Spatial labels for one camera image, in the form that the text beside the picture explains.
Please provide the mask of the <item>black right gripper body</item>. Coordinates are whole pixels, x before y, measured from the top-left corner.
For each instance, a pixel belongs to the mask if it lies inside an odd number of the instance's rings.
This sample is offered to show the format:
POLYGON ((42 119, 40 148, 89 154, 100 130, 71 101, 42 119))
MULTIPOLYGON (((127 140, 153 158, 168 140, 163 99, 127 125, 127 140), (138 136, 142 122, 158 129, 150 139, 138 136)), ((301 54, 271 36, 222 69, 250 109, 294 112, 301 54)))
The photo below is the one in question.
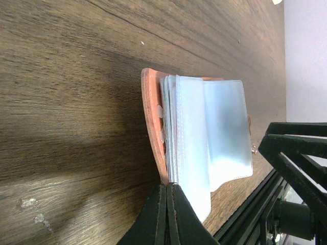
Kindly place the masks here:
POLYGON ((276 199, 265 209, 265 244, 278 244, 282 234, 326 244, 326 225, 307 205, 276 199))

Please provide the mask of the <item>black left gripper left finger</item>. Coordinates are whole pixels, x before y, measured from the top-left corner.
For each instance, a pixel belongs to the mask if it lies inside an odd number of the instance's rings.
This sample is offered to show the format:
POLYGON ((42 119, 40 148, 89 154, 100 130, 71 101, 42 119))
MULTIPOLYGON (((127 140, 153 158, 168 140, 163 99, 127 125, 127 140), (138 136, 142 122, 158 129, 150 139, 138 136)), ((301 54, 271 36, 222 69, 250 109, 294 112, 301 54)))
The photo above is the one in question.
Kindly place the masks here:
POLYGON ((134 224, 119 240, 119 244, 166 243, 167 187, 155 186, 134 224))

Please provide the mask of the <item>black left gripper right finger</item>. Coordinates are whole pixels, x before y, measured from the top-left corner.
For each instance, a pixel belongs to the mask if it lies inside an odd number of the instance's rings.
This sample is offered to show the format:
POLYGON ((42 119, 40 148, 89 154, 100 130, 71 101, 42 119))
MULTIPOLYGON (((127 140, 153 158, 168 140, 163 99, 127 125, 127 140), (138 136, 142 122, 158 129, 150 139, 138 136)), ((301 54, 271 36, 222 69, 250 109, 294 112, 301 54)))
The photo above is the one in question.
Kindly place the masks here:
POLYGON ((167 223, 166 244, 218 244, 178 184, 167 186, 167 223))

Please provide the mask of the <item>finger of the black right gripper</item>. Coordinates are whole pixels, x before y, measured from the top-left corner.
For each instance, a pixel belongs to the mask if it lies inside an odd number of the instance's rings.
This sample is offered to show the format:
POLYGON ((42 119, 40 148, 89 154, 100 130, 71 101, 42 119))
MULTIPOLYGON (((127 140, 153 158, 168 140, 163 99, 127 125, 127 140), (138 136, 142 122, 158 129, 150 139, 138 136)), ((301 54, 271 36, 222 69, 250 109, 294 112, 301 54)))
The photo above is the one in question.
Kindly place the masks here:
POLYGON ((272 122, 265 133, 268 135, 327 136, 325 122, 272 122))
POLYGON ((294 135, 265 135, 261 155, 293 187, 317 217, 326 217, 326 167, 311 159, 326 158, 326 139, 294 135))

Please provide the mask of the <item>pink leather card holder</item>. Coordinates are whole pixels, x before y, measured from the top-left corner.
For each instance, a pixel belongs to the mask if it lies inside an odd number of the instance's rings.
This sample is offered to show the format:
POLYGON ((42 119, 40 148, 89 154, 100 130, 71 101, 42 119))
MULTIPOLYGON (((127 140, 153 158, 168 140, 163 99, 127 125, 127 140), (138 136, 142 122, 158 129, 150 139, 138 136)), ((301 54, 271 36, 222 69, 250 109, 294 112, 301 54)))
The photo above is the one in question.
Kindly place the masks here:
POLYGON ((160 179, 178 184, 203 222, 212 192, 253 173, 243 83, 145 68, 141 89, 160 179))

